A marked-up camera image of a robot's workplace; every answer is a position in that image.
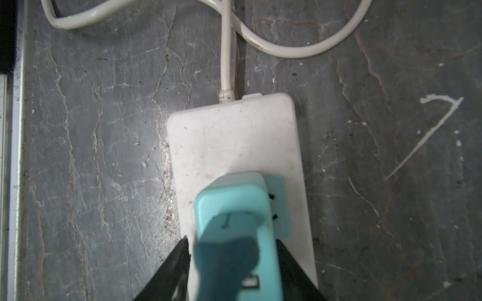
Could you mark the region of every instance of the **gray stone tabletop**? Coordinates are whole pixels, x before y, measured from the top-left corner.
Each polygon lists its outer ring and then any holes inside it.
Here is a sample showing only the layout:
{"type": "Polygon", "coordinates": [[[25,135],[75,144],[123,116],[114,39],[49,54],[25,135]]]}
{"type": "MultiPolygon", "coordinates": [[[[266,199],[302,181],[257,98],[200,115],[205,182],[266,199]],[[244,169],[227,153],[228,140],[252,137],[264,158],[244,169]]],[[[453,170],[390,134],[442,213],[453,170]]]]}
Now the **gray stone tabletop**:
{"type": "MultiPolygon", "coordinates": [[[[358,3],[234,5],[261,37],[303,46],[358,3]]],[[[140,0],[61,31],[35,10],[25,300],[129,301],[179,239],[166,120],[217,103],[220,16],[140,0]]],[[[374,0],[351,36],[306,59],[237,39],[238,96],[296,103],[328,300],[482,299],[481,44],[475,0],[374,0]]]]}

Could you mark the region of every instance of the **white chalk mark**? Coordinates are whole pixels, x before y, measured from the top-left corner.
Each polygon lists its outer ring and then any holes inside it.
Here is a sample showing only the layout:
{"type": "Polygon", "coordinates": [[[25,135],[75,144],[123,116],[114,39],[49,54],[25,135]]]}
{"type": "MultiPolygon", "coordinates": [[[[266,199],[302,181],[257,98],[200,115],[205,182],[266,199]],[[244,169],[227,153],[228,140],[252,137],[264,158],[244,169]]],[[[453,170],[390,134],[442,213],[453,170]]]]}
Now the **white chalk mark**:
{"type": "Polygon", "coordinates": [[[368,205],[370,205],[370,207],[372,207],[373,211],[375,211],[375,214],[377,215],[377,217],[380,217],[380,214],[378,213],[378,210],[375,208],[375,206],[372,205],[372,203],[370,203],[366,198],[364,198],[359,192],[358,190],[355,188],[355,185],[353,185],[353,182],[351,181],[350,177],[348,177],[348,182],[350,183],[350,186],[351,188],[353,188],[353,191],[358,194],[365,202],[368,203],[368,205]]]}
{"type": "Polygon", "coordinates": [[[427,140],[433,135],[433,133],[435,133],[436,130],[439,129],[439,127],[441,127],[445,121],[455,112],[455,110],[458,109],[458,106],[460,105],[460,103],[464,100],[463,97],[460,97],[458,100],[455,100],[453,98],[451,98],[450,96],[447,96],[447,95],[435,95],[435,94],[430,94],[430,95],[427,95],[425,98],[420,98],[420,103],[421,104],[426,104],[432,100],[445,100],[447,102],[450,102],[452,104],[452,106],[450,107],[449,111],[447,112],[447,114],[445,114],[440,120],[439,122],[433,127],[431,128],[423,137],[422,139],[420,139],[420,141],[417,143],[417,145],[415,145],[415,147],[413,148],[413,150],[408,154],[407,157],[405,157],[405,159],[403,159],[402,162],[400,162],[400,164],[387,176],[385,177],[385,180],[387,180],[388,178],[390,178],[392,175],[394,175],[407,161],[408,159],[410,159],[410,157],[425,143],[427,142],[427,140]]]}
{"type": "Polygon", "coordinates": [[[356,276],[356,274],[354,272],[346,270],[346,269],[342,268],[341,266],[337,266],[337,265],[334,265],[334,264],[331,264],[331,263],[328,263],[327,265],[331,266],[332,268],[335,268],[337,270],[344,271],[344,272],[347,272],[348,274],[352,274],[352,275],[356,276]]]}

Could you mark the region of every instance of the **cable strain relief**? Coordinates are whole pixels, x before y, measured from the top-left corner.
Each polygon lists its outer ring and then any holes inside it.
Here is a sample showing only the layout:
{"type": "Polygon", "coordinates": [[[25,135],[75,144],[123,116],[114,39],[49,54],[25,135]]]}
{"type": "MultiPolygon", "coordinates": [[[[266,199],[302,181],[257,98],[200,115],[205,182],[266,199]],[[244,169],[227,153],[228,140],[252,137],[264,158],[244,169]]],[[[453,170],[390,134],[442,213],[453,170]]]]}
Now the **cable strain relief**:
{"type": "Polygon", "coordinates": [[[224,91],[219,91],[219,103],[220,104],[225,104],[229,103],[232,101],[236,100],[236,97],[234,97],[234,91],[233,90],[224,90],[224,91]]]}

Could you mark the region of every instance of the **white cable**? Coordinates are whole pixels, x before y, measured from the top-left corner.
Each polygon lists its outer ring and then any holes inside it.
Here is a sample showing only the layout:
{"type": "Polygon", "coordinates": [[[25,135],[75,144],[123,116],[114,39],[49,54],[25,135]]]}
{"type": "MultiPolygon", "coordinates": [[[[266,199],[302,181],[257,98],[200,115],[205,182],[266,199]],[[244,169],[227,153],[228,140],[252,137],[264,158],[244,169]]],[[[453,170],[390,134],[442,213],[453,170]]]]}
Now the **white cable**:
{"type": "Polygon", "coordinates": [[[58,29],[75,29],[99,22],[136,0],[107,0],[84,12],[57,18],[52,0],[41,0],[43,12],[49,23],[58,29]]]}
{"type": "Polygon", "coordinates": [[[231,89],[231,0],[221,2],[221,92],[219,102],[224,103],[234,99],[226,99],[231,89]]]}
{"type": "MultiPolygon", "coordinates": [[[[95,22],[98,22],[108,17],[113,12],[121,9],[122,7],[134,2],[135,0],[107,0],[106,2],[91,8],[85,12],[78,13],[69,17],[56,18],[54,8],[51,0],[41,0],[42,7],[52,26],[59,29],[74,29],[82,26],[86,26],[95,22]]],[[[207,4],[218,13],[221,13],[221,1],[220,0],[199,0],[200,2],[207,4]]],[[[286,47],[270,43],[250,30],[241,20],[231,13],[231,19],[233,27],[236,32],[243,37],[248,43],[262,52],[284,58],[303,58],[320,54],[339,42],[343,41],[353,30],[360,24],[365,16],[366,12],[370,8],[372,0],[361,0],[358,9],[356,10],[350,21],[337,33],[319,43],[301,46],[301,47],[286,47]]]]}

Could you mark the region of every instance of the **white power strip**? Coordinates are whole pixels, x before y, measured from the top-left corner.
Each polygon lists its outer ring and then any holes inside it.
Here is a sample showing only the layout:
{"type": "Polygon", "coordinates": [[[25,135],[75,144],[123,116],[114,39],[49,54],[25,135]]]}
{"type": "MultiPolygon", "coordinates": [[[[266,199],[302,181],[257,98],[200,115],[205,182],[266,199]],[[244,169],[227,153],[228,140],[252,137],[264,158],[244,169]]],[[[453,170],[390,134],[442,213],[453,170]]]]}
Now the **white power strip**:
{"type": "MultiPolygon", "coordinates": [[[[284,177],[291,234],[283,243],[318,287],[295,108],[284,94],[260,94],[242,100],[174,113],[167,132],[181,236],[196,241],[194,199],[216,178],[257,171],[284,177]]],[[[195,300],[199,275],[193,257],[188,292],[195,300]]]]}

